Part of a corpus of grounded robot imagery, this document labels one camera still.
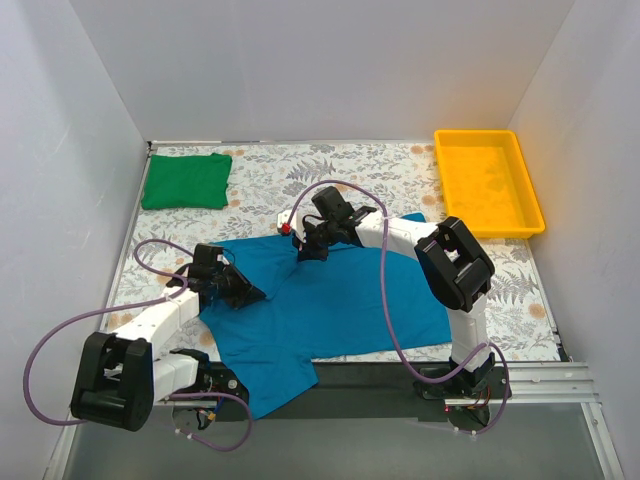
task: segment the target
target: gray wall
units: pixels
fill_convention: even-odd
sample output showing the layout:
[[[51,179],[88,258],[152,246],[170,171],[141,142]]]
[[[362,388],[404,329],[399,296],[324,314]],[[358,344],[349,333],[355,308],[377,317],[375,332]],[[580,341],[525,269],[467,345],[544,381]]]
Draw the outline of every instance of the gray wall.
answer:
[[[147,140],[504,128],[573,0],[71,0]]]
[[[640,478],[639,59],[638,2],[576,2],[510,125],[547,222],[531,242],[545,289],[627,478]]]
[[[145,144],[66,1],[0,2],[0,478],[41,478],[60,428],[22,399],[22,368],[62,320],[105,302]],[[66,418],[87,320],[35,366]]]

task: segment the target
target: floral tablecloth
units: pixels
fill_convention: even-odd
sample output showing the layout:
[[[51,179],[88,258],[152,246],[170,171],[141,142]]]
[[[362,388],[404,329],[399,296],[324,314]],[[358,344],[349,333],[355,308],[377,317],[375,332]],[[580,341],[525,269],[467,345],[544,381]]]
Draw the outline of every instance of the floral tablecloth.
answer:
[[[140,210],[119,281],[115,304],[134,303],[160,295],[166,277],[140,268],[131,256],[133,247],[147,238],[170,239],[190,250],[196,243],[257,237],[275,233],[277,213],[290,208],[298,194],[321,179],[341,179],[368,189],[381,198],[391,215],[421,211],[428,221],[445,218],[440,180],[428,144],[254,144],[245,146],[160,147],[167,156],[233,156],[223,210]],[[366,200],[357,192],[338,187],[354,205]],[[313,212],[310,195],[303,211]],[[541,296],[542,286],[534,274],[532,259],[523,240],[483,240],[483,247],[496,266],[487,303],[487,329],[508,360],[559,360],[556,343]],[[153,267],[174,271],[187,262],[184,254],[164,245],[149,245],[143,259]],[[139,310],[112,314],[107,330],[130,321]],[[160,352],[176,347],[207,352],[220,357],[209,329],[194,319],[174,335]],[[447,360],[450,344],[406,350],[413,361]],[[341,356],[328,361],[397,361],[395,352]]]

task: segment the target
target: purple cable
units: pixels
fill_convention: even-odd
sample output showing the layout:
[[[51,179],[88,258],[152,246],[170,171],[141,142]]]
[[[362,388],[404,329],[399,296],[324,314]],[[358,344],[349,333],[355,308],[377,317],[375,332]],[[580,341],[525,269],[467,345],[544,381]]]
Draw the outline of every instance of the purple cable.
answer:
[[[387,330],[389,330],[389,335],[391,337],[391,342],[393,343],[393,347],[396,353],[398,354],[398,357],[400,357],[400,361],[402,362],[402,364],[407,368],[407,370],[409,370],[409,373],[411,373],[411,375],[413,375],[417,380],[423,383],[429,383],[429,384],[442,383],[442,382],[446,382],[447,380],[450,380],[455,375],[460,373],[460,371],[462,371],[462,369],[483,348],[489,346],[494,350],[496,350],[496,352],[498,352],[498,356],[500,357],[500,360],[502,361],[505,369],[505,379],[506,379],[505,394],[503,397],[502,404],[500,405],[500,410],[498,410],[498,413],[496,414],[493,421],[489,422],[489,424],[486,427],[482,428],[481,430],[478,430],[476,433],[487,432],[488,430],[493,428],[493,426],[502,416],[502,413],[504,412],[504,407],[509,398],[509,371],[507,368],[507,361],[504,355],[502,354],[502,351],[498,348],[497,345],[495,345],[494,343],[489,343],[488,345],[486,343],[481,343],[476,348],[474,348],[473,351],[469,354],[469,356],[467,356],[467,358],[465,358],[456,368],[451,370],[446,375],[443,375],[442,377],[438,377],[438,378],[425,377],[424,375],[421,375],[420,372],[418,372],[415,368],[413,368],[413,366],[409,363],[407,358],[404,356],[404,353],[402,352],[402,347],[400,347],[400,343],[398,342],[398,338],[396,337],[395,331],[393,329],[393,325],[391,323],[391,313],[389,312],[389,304],[387,301],[385,270],[386,270],[386,264],[387,264],[387,250],[388,250],[388,239],[389,239],[389,218],[388,218],[389,214],[387,212],[387,207],[384,205],[384,203],[382,203],[382,201],[378,197],[376,197],[373,193],[370,193],[366,191],[364,188],[359,187],[358,185],[354,185],[353,183],[344,182],[342,180],[321,180],[305,188],[304,191],[300,194],[296,202],[293,204],[293,207],[291,208],[291,214],[289,215],[289,219],[287,220],[287,223],[291,224],[291,221],[293,220],[293,214],[295,213],[298,206],[300,205],[300,202],[305,197],[305,195],[307,195],[307,193],[309,193],[314,188],[319,187],[320,185],[336,184],[336,183],[339,185],[345,185],[347,187],[351,187],[359,191],[360,193],[363,193],[367,197],[371,198],[374,202],[376,202],[376,204],[378,204],[378,206],[380,207],[380,210],[382,211],[382,215],[384,217],[383,230],[382,230],[382,247],[380,251],[380,295],[382,297],[382,310],[384,312],[384,318],[387,324]]]
[[[168,240],[163,240],[160,238],[143,240],[138,245],[136,245],[136,248],[133,250],[133,258],[135,259],[136,262],[138,262],[138,264],[141,267],[157,275],[165,275],[167,277],[177,278],[181,280],[182,287],[180,287],[180,290],[169,295],[169,297],[175,298],[179,295],[182,295],[182,293],[188,287],[188,281],[185,277],[183,277],[182,275],[177,275],[175,273],[167,273],[161,270],[156,270],[155,268],[152,268],[149,265],[146,265],[145,263],[143,263],[142,260],[140,259],[140,256],[138,255],[138,251],[140,250],[140,248],[142,248],[143,246],[149,243],[164,243],[165,245],[169,245],[170,247],[177,248],[178,250],[186,253],[189,256],[192,256],[192,253],[189,252],[186,248],[183,248],[179,245],[176,245],[173,242],[170,242]],[[33,368],[33,362],[35,361],[36,356],[38,355],[38,353],[40,353],[40,350],[42,350],[42,347],[44,347],[45,343],[47,343],[51,339],[51,337],[53,337],[56,333],[58,333],[63,328],[68,327],[73,323],[79,322],[80,320],[84,320],[85,318],[93,317],[94,315],[104,315],[106,313],[119,312],[121,310],[128,310],[131,308],[148,307],[151,305],[158,305],[159,303],[163,303],[166,301],[167,301],[166,298],[158,298],[156,300],[148,300],[146,302],[131,303],[129,305],[119,305],[115,307],[100,308],[98,310],[92,310],[90,312],[83,313],[81,315],[76,315],[75,317],[70,318],[69,320],[62,322],[60,325],[54,327],[49,333],[47,333],[44,337],[42,337],[42,339],[40,339],[40,341],[36,344],[33,351],[29,355],[29,358],[27,359],[27,363],[24,367],[24,373],[22,375],[22,393],[24,395],[24,401],[27,403],[27,407],[29,407],[29,410],[31,410],[31,413],[33,413],[33,415],[35,415],[35,417],[38,418],[38,420],[41,420],[44,423],[48,423],[49,425],[56,425],[58,427],[78,425],[86,422],[86,420],[56,420],[54,418],[48,417],[44,413],[42,413],[40,410],[38,410],[38,407],[36,407],[35,403],[33,402],[33,398],[31,397],[31,386],[30,386],[31,369]]]
[[[220,397],[220,398],[228,398],[230,400],[233,400],[235,402],[238,402],[240,405],[242,405],[242,408],[244,408],[245,412],[247,412],[247,418],[249,420],[249,423],[247,424],[247,429],[244,432],[244,435],[242,436],[242,438],[240,440],[238,440],[237,443],[234,443],[233,445],[229,446],[229,447],[222,447],[220,445],[216,445],[215,443],[211,443],[210,441],[208,441],[207,439],[200,437],[192,432],[189,432],[187,430],[182,430],[182,429],[178,429],[180,431],[180,433],[183,433],[184,435],[186,435],[187,437],[189,437],[189,435],[191,435],[191,438],[193,438],[196,442],[199,442],[213,450],[216,450],[218,452],[232,452],[233,450],[239,448],[242,446],[242,444],[244,442],[247,441],[247,438],[249,438],[249,435],[251,435],[251,429],[253,427],[253,415],[251,415],[251,409],[249,408],[249,405],[247,405],[247,403],[242,400],[241,398],[236,397],[235,395],[229,395],[228,393],[220,393],[220,392],[207,392],[207,393],[174,393],[173,395],[171,395],[169,397],[170,400],[185,400],[185,399],[189,399],[189,400],[194,400],[194,399],[200,399],[202,397]]]

